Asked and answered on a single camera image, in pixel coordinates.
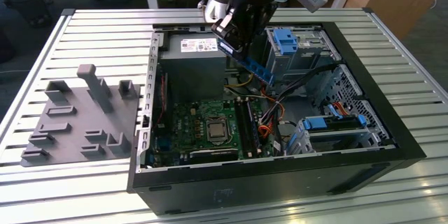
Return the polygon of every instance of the green circuit board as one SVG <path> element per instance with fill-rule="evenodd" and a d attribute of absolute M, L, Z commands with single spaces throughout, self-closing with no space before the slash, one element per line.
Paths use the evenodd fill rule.
<path fill-rule="evenodd" d="M 252 100 L 253 116 L 261 115 L 259 100 Z M 224 122 L 225 141 L 211 141 L 212 122 Z M 171 150 L 184 153 L 200 149 L 237 148 L 243 159 L 233 100 L 177 103 L 173 109 Z"/>

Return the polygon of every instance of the gray plastic block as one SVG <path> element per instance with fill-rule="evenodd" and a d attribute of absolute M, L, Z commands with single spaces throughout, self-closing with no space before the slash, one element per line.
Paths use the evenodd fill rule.
<path fill-rule="evenodd" d="M 35 148 L 32 150 L 23 151 L 21 158 L 28 162 L 41 162 L 48 160 L 49 153 L 41 148 Z"/>
<path fill-rule="evenodd" d="M 37 147 L 51 145 L 55 143 L 55 138 L 49 133 L 32 134 L 28 141 Z"/>
<path fill-rule="evenodd" d="M 123 155 L 131 150 L 131 143 L 123 132 L 120 134 L 119 141 L 116 141 L 116 139 L 111 134 L 107 134 L 105 146 L 111 149 L 112 153 L 116 155 Z"/>
<path fill-rule="evenodd" d="M 48 108 L 47 110 L 48 116 L 72 115 L 72 114 L 76 114 L 75 106 L 59 106 L 56 108 Z"/>
<path fill-rule="evenodd" d="M 41 133 L 45 132 L 67 132 L 71 131 L 72 126 L 69 123 L 55 123 L 55 124 L 41 124 L 37 127 L 37 131 Z"/>
<path fill-rule="evenodd" d="M 40 158 L 24 158 L 20 162 L 21 166 L 65 164 L 87 162 L 92 159 L 108 160 L 131 156 L 128 140 L 133 139 L 135 136 L 140 86 L 129 86 L 129 90 L 135 90 L 136 96 L 133 98 L 128 96 L 123 99 L 120 87 L 123 92 L 123 87 L 127 84 L 129 83 L 124 81 L 121 85 L 109 86 L 109 96 L 107 90 L 101 88 L 113 107 L 109 113 L 104 113 L 100 104 L 96 100 L 92 100 L 88 92 L 91 88 L 68 88 L 63 87 L 63 84 L 59 85 L 68 104 L 61 106 L 48 100 L 44 113 L 40 115 L 37 128 L 33 131 L 33 135 L 37 135 L 36 139 L 32 138 L 27 146 L 27 151 L 35 151 L 37 148 L 45 149 L 49 158 L 43 158 L 45 157 L 44 154 Z M 44 133 L 48 133 L 49 139 L 52 137 L 53 144 L 49 144 L 49 139 L 45 139 L 47 135 L 41 135 L 43 139 L 40 139 L 39 135 Z M 108 134 L 111 134 L 113 140 L 111 138 L 107 142 Z M 104 150 L 104 154 L 97 155 L 96 158 L 85 157 L 81 153 L 81 147 L 92 144 L 99 144 L 101 150 Z"/>
<path fill-rule="evenodd" d="M 124 80 L 119 82 L 119 92 L 121 95 L 121 99 L 135 99 L 137 97 L 137 93 L 135 91 L 131 80 Z"/>
<path fill-rule="evenodd" d="M 91 143 L 97 143 L 107 140 L 107 134 L 103 129 L 99 130 L 87 130 L 84 137 Z"/>
<path fill-rule="evenodd" d="M 51 81 L 45 88 L 45 95 L 55 104 L 68 104 L 64 93 L 71 92 L 65 81 Z"/>
<path fill-rule="evenodd" d="M 100 146 L 100 144 L 91 144 L 81 146 L 80 152 L 84 155 L 84 157 L 89 159 L 101 158 L 105 154 L 105 151 Z"/>
<path fill-rule="evenodd" d="M 96 67 L 92 64 L 79 65 L 76 75 L 79 78 L 84 79 L 87 86 L 89 86 L 89 92 L 95 98 L 97 104 L 101 107 L 104 113 L 111 113 L 113 111 L 113 106 L 109 101 L 107 91 L 104 91 L 105 82 L 103 84 L 95 75 Z"/>

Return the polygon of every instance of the aluminum slatted table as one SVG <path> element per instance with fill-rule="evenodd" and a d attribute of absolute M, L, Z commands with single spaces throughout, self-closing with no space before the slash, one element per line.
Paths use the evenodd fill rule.
<path fill-rule="evenodd" d="M 125 192 L 129 159 L 21 167 L 49 80 L 84 86 L 81 63 L 109 85 L 144 88 L 152 24 L 201 23 L 195 9 L 77 10 L 61 16 L 0 125 L 0 222 L 431 223 L 448 216 L 448 96 L 375 14 L 280 9 L 275 22 L 336 22 L 428 158 L 355 193 L 157 217 Z"/>

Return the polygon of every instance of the floor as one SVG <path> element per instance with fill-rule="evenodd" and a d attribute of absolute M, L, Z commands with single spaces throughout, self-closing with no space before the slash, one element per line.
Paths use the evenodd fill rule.
<path fill-rule="evenodd" d="M 148 8 L 145 0 L 45 0 L 53 24 L 65 8 L 76 9 L 125 9 Z M 165 7 L 180 4 L 193 6 L 197 0 L 164 0 Z M 413 56 L 431 72 L 441 86 L 448 90 L 448 0 L 437 0 L 437 5 L 417 22 L 403 41 Z M 52 26 L 31 28 L 16 10 L 0 4 L 0 29 L 3 29 L 17 55 L 0 64 L 0 120 L 7 113 L 12 100 L 32 68 L 35 59 L 52 31 Z"/>

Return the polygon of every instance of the gray fixture plate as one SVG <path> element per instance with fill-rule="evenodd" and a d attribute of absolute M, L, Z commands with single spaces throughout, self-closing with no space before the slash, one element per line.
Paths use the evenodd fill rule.
<path fill-rule="evenodd" d="M 28 143 L 25 152 L 41 148 L 49 154 L 48 158 L 36 158 L 31 162 L 21 159 L 21 166 L 37 166 L 37 165 L 53 165 L 73 162 L 97 161 L 107 159 L 127 158 L 131 156 L 131 150 L 121 153 L 112 153 L 111 148 L 107 146 L 107 138 L 100 137 L 97 140 L 91 140 L 84 137 L 85 131 L 103 130 L 107 134 L 111 134 L 116 141 L 120 139 L 120 133 L 125 135 L 125 141 L 132 141 L 135 133 L 135 122 L 139 106 L 139 91 L 140 86 L 133 85 L 136 91 L 135 99 L 121 99 L 119 93 L 119 86 L 109 86 L 111 96 L 109 101 L 113 105 L 113 112 L 104 113 L 99 104 L 92 100 L 88 94 L 88 88 L 71 88 L 71 91 L 64 92 L 64 96 L 69 104 L 76 108 L 76 113 L 61 114 L 57 116 L 48 116 L 48 110 L 53 110 L 57 106 L 51 100 L 47 101 L 44 112 L 40 116 L 37 127 L 33 131 L 35 134 L 41 134 L 39 131 L 41 125 L 45 128 L 53 125 L 60 126 L 68 123 L 71 129 L 67 131 L 52 131 L 51 136 L 55 138 L 53 144 L 39 144 L 35 146 Z M 99 144 L 104 150 L 103 154 L 83 155 L 80 152 L 83 146 L 92 146 Z"/>

